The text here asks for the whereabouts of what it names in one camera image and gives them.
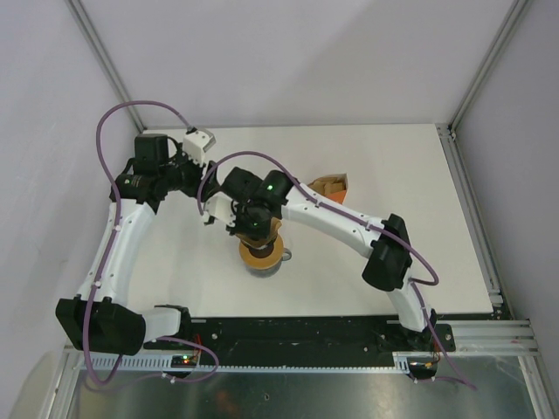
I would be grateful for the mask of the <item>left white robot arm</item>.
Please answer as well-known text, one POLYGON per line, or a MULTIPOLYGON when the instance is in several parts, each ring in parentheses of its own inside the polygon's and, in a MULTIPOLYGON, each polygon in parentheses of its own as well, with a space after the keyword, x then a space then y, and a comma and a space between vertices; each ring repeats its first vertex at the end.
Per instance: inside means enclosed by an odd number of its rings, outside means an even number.
POLYGON ((215 137, 189 131, 182 141, 166 134, 139 134, 135 155, 114 180, 107 227, 90 272, 77 295, 61 299, 56 317, 73 346, 82 351, 135 355, 160 337, 173 348, 193 338, 187 308, 157 305, 142 313, 128 308, 135 260, 160 203, 168 193, 194 197, 204 177, 205 153, 215 137))

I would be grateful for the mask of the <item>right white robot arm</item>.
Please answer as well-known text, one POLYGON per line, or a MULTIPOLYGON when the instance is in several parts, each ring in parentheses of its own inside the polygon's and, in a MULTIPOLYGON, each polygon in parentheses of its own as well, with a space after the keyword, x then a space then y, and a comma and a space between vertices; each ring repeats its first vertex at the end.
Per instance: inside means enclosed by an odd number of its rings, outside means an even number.
POLYGON ((404 220, 366 216, 311 190, 287 174, 265 178, 234 168, 203 205, 210 220, 219 220, 241 241, 245 262, 261 269, 261 260, 280 247, 283 220, 299 223, 346 244, 365 258, 362 279, 386 292, 403 327, 404 343, 423 350, 434 340, 429 306, 411 285, 411 244, 404 220))

